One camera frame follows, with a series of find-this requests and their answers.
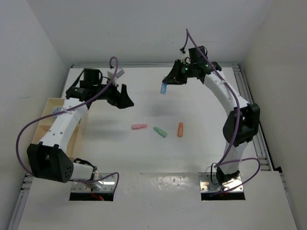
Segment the pastel blue correction tape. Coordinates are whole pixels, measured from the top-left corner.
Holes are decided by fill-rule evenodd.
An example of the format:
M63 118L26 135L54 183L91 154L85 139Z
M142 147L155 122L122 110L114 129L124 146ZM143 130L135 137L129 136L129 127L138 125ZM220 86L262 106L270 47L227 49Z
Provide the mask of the pastel blue correction tape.
M166 94L166 90L167 90L167 84L162 82L160 93L161 94Z

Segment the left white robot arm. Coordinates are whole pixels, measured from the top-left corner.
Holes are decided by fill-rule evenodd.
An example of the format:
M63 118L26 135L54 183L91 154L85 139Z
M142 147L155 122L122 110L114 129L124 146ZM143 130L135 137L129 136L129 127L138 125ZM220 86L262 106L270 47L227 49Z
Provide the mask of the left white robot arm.
M96 100L106 100L119 109L134 106L127 93L127 86L118 90L115 70L110 69L106 83L98 69L83 69L75 82L67 89L63 107L47 133L36 144L27 148L32 174L40 179L61 183L95 180L96 167L82 160L71 160L67 148L71 136L82 117Z

